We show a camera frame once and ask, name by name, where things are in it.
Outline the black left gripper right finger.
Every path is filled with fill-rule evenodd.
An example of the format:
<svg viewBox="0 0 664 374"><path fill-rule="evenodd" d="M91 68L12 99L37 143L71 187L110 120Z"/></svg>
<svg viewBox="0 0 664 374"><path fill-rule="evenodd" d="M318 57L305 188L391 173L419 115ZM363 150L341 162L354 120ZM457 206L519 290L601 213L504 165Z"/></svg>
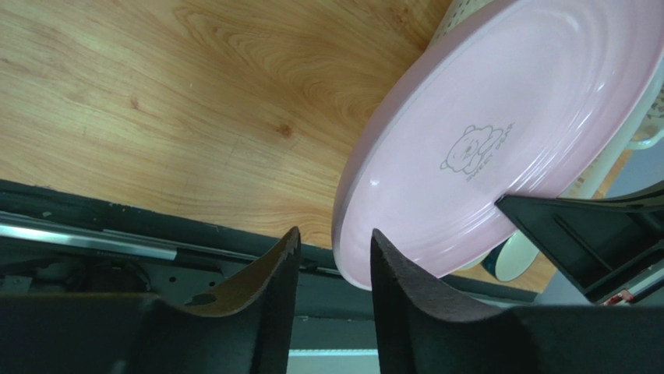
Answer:
<svg viewBox="0 0 664 374"><path fill-rule="evenodd" d="M383 373L660 373L660 307L502 309L452 288L379 230L370 270Z"/></svg>

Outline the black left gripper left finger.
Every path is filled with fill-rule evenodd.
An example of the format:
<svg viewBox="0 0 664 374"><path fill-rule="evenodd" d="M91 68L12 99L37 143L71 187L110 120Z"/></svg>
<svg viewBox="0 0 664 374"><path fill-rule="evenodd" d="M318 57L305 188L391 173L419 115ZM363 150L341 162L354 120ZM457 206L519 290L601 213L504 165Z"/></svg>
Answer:
<svg viewBox="0 0 664 374"><path fill-rule="evenodd" d="M284 373L299 229L227 281L172 305L147 293L6 295L4 373Z"/></svg>

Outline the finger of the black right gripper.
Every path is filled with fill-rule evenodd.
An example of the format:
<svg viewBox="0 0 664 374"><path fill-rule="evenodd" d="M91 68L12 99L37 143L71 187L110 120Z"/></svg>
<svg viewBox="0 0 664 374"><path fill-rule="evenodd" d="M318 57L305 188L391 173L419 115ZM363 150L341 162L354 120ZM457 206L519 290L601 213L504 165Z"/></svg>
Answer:
<svg viewBox="0 0 664 374"><path fill-rule="evenodd" d="M503 196L496 206L590 302L662 303L662 182L612 199Z"/></svg>

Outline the white bowl with dark exterior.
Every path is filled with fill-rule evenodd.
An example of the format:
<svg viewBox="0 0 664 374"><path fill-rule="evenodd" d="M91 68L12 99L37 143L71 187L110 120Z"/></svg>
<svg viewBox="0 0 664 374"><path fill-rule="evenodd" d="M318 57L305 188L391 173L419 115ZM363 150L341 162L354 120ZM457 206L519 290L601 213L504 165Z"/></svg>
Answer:
<svg viewBox="0 0 664 374"><path fill-rule="evenodd" d="M496 280L513 281L535 262L539 253L539 249L524 234L517 231L491 252L465 264L460 270L470 270L481 265Z"/></svg>

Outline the pink plastic plate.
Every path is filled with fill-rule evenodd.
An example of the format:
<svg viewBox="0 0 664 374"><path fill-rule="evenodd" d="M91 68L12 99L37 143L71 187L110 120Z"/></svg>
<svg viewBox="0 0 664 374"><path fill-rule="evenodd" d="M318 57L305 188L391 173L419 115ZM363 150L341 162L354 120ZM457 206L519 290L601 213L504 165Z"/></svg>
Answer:
<svg viewBox="0 0 664 374"><path fill-rule="evenodd" d="M660 1L493 1L428 48L342 173L332 243L371 288L374 229L436 277L507 240L505 194L560 196L633 112L663 59Z"/></svg>

